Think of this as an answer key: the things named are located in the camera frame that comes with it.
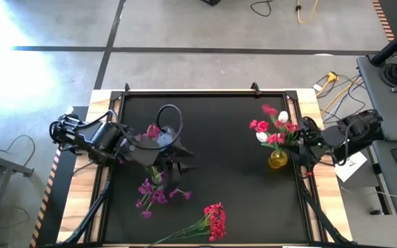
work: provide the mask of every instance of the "wooden table frame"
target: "wooden table frame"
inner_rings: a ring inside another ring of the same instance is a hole
[[[302,116],[308,116],[314,119],[317,125],[323,129],[323,122],[319,112],[318,103],[316,101],[316,95],[313,89],[267,89],[262,90],[262,92],[268,91],[286,91],[293,90],[296,91],[298,95],[298,105],[295,106],[293,101],[288,100],[289,105],[289,113],[291,116],[292,122],[296,123],[296,109],[299,108]],[[119,104],[116,104],[120,101],[115,101],[115,104],[110,104],[110,97],[112,92],[118,90],[94,90],[92,92],[92,96],[90,99],[90,106],[88,109],[88,114],[86,121],[93,121],[98,118],[100,115],[107,112],[108,109],[113,108],[115,112],[119,112]],[[252,90],[130,90],[131,92],[227,92],[227,91],[252,91]],[[331,163],[332,160],[328,156],[324,156],[322,158],[323,162]],[[79,156],[74,169],[78,169],[88,163],[87,156]],[[84,170],[78,172],[78,174],[72,179],[70,184],[70,190],[68,192],[68,198],[65,205],[65,210],[63,213],[63,218],[61,222],[61,227],[59,230],[59,235],[57,241],[64,241],[68,238],[71,233],[76,229],[79,225],[83,217],[87,214],[90,204],[95,200],[93,199],[95,194],[93,192],[100,192],[103,189],[103,184],[106,181],[106,176],[108,174],[108,167],[100,168],[96,166],[90,166],[85,168]],[[94,184],[94,179],[100,176],[102,179],[99,184]],[[331,220],[332,224],[339,230],[339,232],[351,240],[352,235],[349,230],[349,224],[347,221],[347,216],[344,210],[343,200],[341,198],[340,189],[338,186],[338,182],[336,180],[336,174],[334,168],[332,166],[317,164],[314,168],[314,178],[316,181],[316,188],[319,197],[319,203],[321,205],[322,210],[325,212],[326,216]],[[305,184],[308,189],[315,185],[311,185],[307,179],[305,179]],[[313,210],[307,205],[309,209],[310,223],[312,224],[312,231],[314,240],[321,240],[321,236],[323,233],[319,232],[318,228],[318,220]],[[96,241],[99,232],[99,223],[101,222],[102,211],[105,211],[105,208],[102,206],[93,221],[93,225],[90,227],[89,236],[84,234],[83,238],[80,239],[80,242],[87,242],[89,240]],[[332,238],[327,234],[328,241],[332,241]],[[113,247],[128,247],[130,244],[120,244],[113,245]]]

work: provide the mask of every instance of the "white paper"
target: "white paper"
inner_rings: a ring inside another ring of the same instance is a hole
[[[347,159],[345,165],[340,166],[335,164],[336,175],[345,183],[345,181],[349,179],[350,176],[352,176],[359,167],[365,163],[365,161],[367,161],[367,158],[365,158],[364,154],[357,152]]]

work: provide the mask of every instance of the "orange striped edge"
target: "orange striped edge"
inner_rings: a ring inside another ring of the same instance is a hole
[[[379,0],[372,0],[373,6],[375,7],[376,14],[378,15],[379,21],[383,26],[385,36],[387,36],[387,39],[389,41],[394,40],[394,35],[393,32],[391,31],[391,27],[389,23],[387,22],[387,18],[385,18],[384,10],[380,6]]]
[[[48,196],[52,191],[54,175],[58,168],[59,156],[61,152],[56,151],[54,155],[54,160],[52,164],[52,169],[50,170],[50,175],[48,176],[47,187],[45,188],[44,197],[42,198],[41,208],[39,209],[38,218],[36,220],[36,225],[34,226],[34,231],[32,234],[32,240],[30,241],[30,248],[35,248],[37,246],[37,241],[39,237],[39,231],[41,230],[42,220],[44,219],[45,210],[47,209]]]

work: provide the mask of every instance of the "white flower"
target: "white flower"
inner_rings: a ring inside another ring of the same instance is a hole
[[[267,141],[267,134],[266,133],[256,133],[256,138],[258,139],[258,141],[264,143]]]
[[[289,114],[286,111],[281,111],[278,115],[278,120],[285,123],[289,120]]]

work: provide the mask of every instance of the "yellow vase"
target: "yellow vase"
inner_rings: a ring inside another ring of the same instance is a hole
[[[278,169],[287,164],[287,154],[282,150],[275,150],[267,162],[272,169]]]

